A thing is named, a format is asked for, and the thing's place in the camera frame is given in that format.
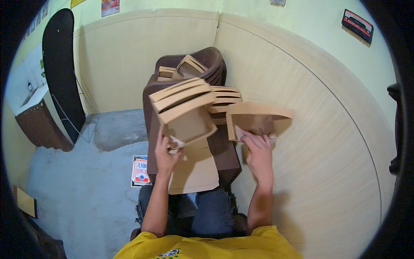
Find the yellow brazil jersey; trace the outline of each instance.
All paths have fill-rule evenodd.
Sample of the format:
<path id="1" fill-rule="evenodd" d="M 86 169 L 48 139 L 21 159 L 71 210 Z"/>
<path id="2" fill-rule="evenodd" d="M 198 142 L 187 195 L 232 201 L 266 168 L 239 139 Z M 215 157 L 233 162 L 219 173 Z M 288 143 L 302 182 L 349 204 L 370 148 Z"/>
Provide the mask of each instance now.
<path id="1" fill-rule="evenodd" d="M 127 243 L 114 259 L 254 259 L 303 258 L 276 226 L 256 228 L 247 237 L 223 239 L 180 237 L 168 235 L 157 238 L 149 232 L 140 233 Z"/>

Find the black skateboard deck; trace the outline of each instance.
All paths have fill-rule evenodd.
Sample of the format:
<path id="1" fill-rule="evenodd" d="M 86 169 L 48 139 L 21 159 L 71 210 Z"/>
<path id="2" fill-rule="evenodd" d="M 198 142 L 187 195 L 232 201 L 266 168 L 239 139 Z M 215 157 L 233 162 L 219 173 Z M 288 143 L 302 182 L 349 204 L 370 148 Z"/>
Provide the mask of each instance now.
<path id="1" fill-rule="evenodd" d="M 66 116 L 80 132 L 85 123 L 85 113 L 79 97 L 73 63 L 73 28 L 75 19 L 70 9 L 57 11 L 46 25 L 43 33 L 43 63 L 49 92 L 54 95 Z M 65 116 L 52 96 L 59 117 Z M 73 141 L 78 132 L 68 120 L 62 121 Z"/>

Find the hand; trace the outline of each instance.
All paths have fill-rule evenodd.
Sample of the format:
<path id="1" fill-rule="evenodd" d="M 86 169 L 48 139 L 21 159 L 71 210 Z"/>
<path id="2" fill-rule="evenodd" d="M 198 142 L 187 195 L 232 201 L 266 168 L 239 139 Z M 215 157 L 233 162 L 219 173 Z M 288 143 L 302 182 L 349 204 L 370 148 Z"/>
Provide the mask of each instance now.
<path id="1" fill-rule="evenodd" d="M 158 176 L 166 176 L 170 179 L 171 173 L 173 172 L 174 166 L 180 159 L 183 149 L 180 148 L 176 154 L 168 153 L 169 137 L 166 137 L 162 133 L 162 128 L 158 131 L 158 138 L 155 146 L 155 158 L 156 165 L 158 167 Z"/>
<path id="2" fill-rule="evenodd" d="M 257 136 L 250 132 L 242 131 L 241 141 L 249 147 L 247 165 L 256 178 L 259 186 L 273 187 L 274 177 L 272 169 L 272 148 L 270 138 L 267 135 Z"/>

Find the sink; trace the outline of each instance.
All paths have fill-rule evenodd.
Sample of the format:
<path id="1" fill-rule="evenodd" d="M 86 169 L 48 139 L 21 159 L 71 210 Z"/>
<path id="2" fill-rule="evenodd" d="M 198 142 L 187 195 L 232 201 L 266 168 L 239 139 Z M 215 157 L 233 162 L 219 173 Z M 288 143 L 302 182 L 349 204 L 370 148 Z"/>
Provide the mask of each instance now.
<path id="1" fill-rule="evenodd" d="M 39 89 L 39 87 L 37 87 L 37 88 L 33 89 L 33 90 L 29 93 L 29 95 L 26 97 L 26 99 L 24 99 L 24 102 L 23 102 L 22 106 L 20 106 L 20 107 L 23 107 L 24 105 L 26 105 L 26 104 L 30 101 L 31 97 L 34 95 L 34 93 L 35 93 L 38 89 Z"/>

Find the gray floor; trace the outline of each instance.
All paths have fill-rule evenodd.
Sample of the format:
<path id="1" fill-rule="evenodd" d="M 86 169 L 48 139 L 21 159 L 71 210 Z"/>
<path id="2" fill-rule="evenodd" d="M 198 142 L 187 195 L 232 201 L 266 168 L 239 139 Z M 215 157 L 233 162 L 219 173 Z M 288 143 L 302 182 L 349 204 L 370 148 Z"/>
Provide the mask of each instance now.
<path id="1" fill-rule="evenodd" d="M 139 189 L 130 179 L 132 156 L 148 152 L 143 122 L 142 110 L 100 114 L 90 143 L 79 138 L 70 152 L 36 150 L 28 185 L 37 200 L 35 222 L 63 240 L 69 259 L 113 258 L 139 227 Z"/>

